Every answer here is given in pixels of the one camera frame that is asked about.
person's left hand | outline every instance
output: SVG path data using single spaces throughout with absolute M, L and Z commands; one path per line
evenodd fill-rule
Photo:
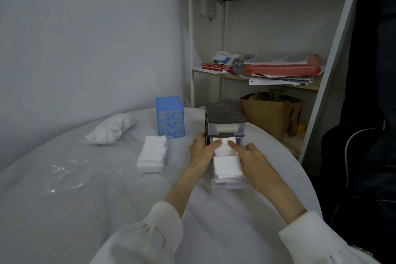
M 205 147 L 203 140 L 205 135 L 206 132 L 200 133 L 190 146 L 190 167 L 197 169 L 200 174 L 205 172 L 212 160 L 215 149 L 221 145 L 221 140 L 216 140 Z

forearm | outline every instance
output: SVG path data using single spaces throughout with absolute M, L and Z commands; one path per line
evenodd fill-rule
M 293 190 L 283 181 L 266 188 L 265 192 L 258 191 L 268 198 L 287 224 L 306 213 L 305 207 Z
M 191 192 L 200 176 L 201 173 L 197 169 L 189 166 L 165 198 L 166 202 L 175 207 L 180 217 L 183 216 Z

paper bag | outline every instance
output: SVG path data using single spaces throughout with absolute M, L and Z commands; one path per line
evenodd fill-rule
M 248 122 L 279 140 L 285 132 L 297 135 L 303 101 L 288 95 L 283 101 L 270 101 L 269 93 L 257 92 L 240 98 Z

white sleeve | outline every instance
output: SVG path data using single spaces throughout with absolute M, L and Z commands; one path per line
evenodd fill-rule
M 296 264 L 379 264 L 337 235 L 318 213 L 307 212 L 279 232 Z
M 122 228 L 112 235 L 90 264 L 174 263 L 183 236 L 176 209 L 167 202 L 156 203 L 140 223 Z

round table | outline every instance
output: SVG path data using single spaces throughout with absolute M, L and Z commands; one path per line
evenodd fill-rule
M 104 119 L 78 127 L 33 150 L 0 174 L 0 255 L 6 263 L 88 263 L 118 229 L 141 221 L 163 200 L 189 162 L 189 146 L 205 130 L 205 110 L 185 108 L 185 133 L 173 139 L 170 165 L 139 174 L 137 153 L 146 135 L 158 135 L 155 109 L 113 146 L 83 145 Z M 319 214 L 314 188 L 290 152 L 247 124 L 254 143 L 308 210 Z M 278 232 L 285 223 L 251 187 L 211 195 L 206 172 L 182 218 L 177 263 L 293 263 Z

